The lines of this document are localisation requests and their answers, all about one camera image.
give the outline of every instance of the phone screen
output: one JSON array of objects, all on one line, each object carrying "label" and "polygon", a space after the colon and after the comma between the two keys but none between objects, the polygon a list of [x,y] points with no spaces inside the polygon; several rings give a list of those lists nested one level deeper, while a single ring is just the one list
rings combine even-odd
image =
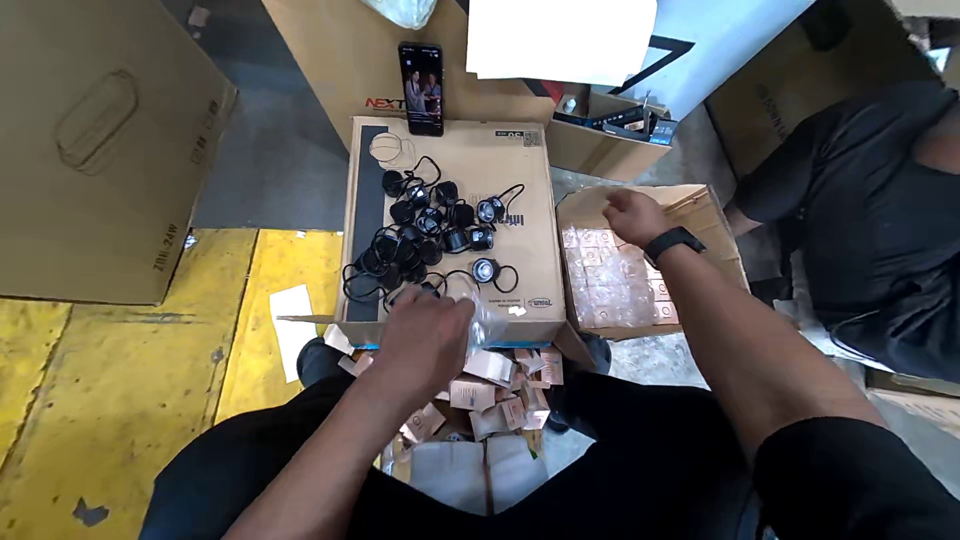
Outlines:
[{"label": "phone screen", "polygon": [[444,134],[444,57],[440,47],[400,43],[400,73],[411,135]]}]

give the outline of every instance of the hand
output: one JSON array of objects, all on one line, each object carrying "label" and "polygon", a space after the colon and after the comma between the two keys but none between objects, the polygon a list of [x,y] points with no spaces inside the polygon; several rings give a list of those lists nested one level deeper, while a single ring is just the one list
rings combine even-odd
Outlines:
[{"label": "hand", "polygon": [[370,381],[379,395],[409,408],[406,413],[426,405],[464,368],[473,310],[470,299],[455,303],[408,286],[387,317],[376,359],[358,381]]},{"label": "hand", "polygon": [[645,249],[650,240],[674,228],[660,204],[649,196],[631,189],[617,189],[607,195],[610,203],[604,217],[617,236]]}]

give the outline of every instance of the plastic bag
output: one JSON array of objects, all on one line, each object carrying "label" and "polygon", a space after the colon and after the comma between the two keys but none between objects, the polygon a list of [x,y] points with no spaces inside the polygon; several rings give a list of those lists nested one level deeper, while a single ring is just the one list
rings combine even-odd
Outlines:
[{"label": "plastic bag", "polygon": [[430,20],[437,0],[360,0],[397,26],[419,30]]},{"label": "plastic bag", "polygon": [[561,231],[573,305],[581,328],[636,328],[657,321],[643,253],[615,245],[609,230]]},{"label": "plastic bag", "polygon": [[467,339],[467,358],[486,349],[503,336],[507,330],[507,319],[488,308],[487,298],[477,291],[476,283],[464,278],[462,274],[451,276],[447,281],[446,295],[454,300],[470,298],[473,301],[473,318],[470,320]]}]

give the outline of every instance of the watch strap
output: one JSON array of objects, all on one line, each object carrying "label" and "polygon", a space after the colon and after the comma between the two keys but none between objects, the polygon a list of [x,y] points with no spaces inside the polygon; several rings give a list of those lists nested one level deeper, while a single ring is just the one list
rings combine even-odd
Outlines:
[{"label": "watch strap", "polygon": [[676,246],[677,244],[686,244],[690,247],[690,249],[697,253],[703,253],[707,250],[704,244],[702,244],[700,240],[691,234],[690,231],[688,231],[685,227],[674,227],[666,233],[657,236],[653,240],[650,240],[643,252],[650,259],[650,263],[656,268],[657,258],[660,256],[660,254],[672,248],[673,246]]}]

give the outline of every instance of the black sleeve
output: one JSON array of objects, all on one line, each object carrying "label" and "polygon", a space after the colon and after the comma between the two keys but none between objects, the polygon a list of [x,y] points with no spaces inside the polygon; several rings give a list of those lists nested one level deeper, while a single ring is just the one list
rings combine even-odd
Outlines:
[{"label": "black sleeve", "polygon": [[960,502],[891,431],[851,418],[778,430],[754,485],[781,540],[960,537]]},{"label": "black sleeve", "polygon": [[813,173],[816,117],[800,123],[754,172],[740,180],[733,195],[736,207],[760,223],[771,223],[800,207]]}]

